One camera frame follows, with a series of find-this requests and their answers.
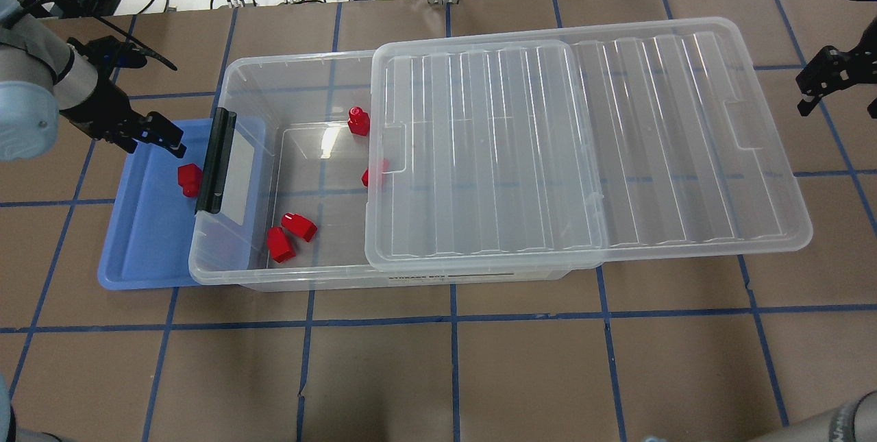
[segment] black handle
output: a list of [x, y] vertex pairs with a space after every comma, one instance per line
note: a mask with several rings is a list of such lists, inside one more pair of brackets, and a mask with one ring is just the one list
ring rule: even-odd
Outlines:
[[225, 176], [228, 175], [228, 158], [232, 153], [237, 118], [236, 113], [222, 107], [217, 108], [213, 114], [210, 141], [207, 143], [207, 155], [204, 156], [204, 177], [201, 179], [201, 191], [198, 193], [198, 201], [195, 202], [195, 211], [216, 214], [222, 208]]

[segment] red block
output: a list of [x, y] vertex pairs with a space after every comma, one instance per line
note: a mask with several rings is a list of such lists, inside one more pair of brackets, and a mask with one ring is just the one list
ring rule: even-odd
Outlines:
[[176, 182], [182, 187], [182, 194], [186, 197], [197, 197], [201, 191], [201, 178], [203, 171], [195, 163], [182, 165], [176, 169]]
[[289, 241], [280, 226], [273, 226], [269, 229], [269, 252], [271, 252], [271, 258], [278, 264], [295, 257], [292, 242]]
[[350, 108], [350, 112], [347, 115], [350, 117], [350, 120], [347, 120], [347, 126], [350, 127], [351, 132], [357, 136], [369, 135], [369, 127], [372, 123], [371, 119], [369, 119], [369, 114], [360, 107], [353, 107]]
[[[383, 171], [386, 171], [386, 168], [389, 168], [389, 161], [384, 159], [382, 161]], [[362, 185], [369, 186], [369, 170], [366, 169], [366, 173], [362, 174]]]
[[283, 214], [280, 223], [283, 228], [289, 230], [293, 235], [303, 238], [305, 242], [310, 242], [310, 239], [317, 233], [316, 224], [311, 223], [310, 219], [301, 214]]

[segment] tiled floor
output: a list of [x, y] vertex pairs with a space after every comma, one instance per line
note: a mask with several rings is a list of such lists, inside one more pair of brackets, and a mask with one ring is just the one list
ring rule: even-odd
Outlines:
[[64, 124], [50, 154], [0, 164], [0, 372], [19, 420], [83, 442], [684, 442], [751, 438], [861, 395], [877, 386], [877, 123], [865, 113], [877, 89], [801, 118], [793, 78], [820, 46], [851, 47], [868, 5], [416, 0], [117, 18], [181, 70], [122, 71], [132, 105], [186, 119], [210, 114], [241, 57], [725, 16], [751, 49], [815, 235], [794, 254], [612, 263], [557, 282], [110, 292], [96, 271], [123, 156]]

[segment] translucent plastic lid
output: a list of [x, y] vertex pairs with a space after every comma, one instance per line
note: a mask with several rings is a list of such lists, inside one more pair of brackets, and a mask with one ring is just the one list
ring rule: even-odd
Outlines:
[[391, 43], [371, 87], [379, 270], [571, 269], [811, 238], [730, 21]]

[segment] blue plastic tray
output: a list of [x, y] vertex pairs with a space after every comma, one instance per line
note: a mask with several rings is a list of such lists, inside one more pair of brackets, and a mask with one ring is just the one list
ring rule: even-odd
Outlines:
[[195, 229], [195, 199], [182, 194], [176, 169], [203, 167], [210, 119], [175, 121], [186, 155], [174, 158], [154, 145], [138, 145], [125, 159], [97, 280], [106, 289], [200, 286], [188, 274]]

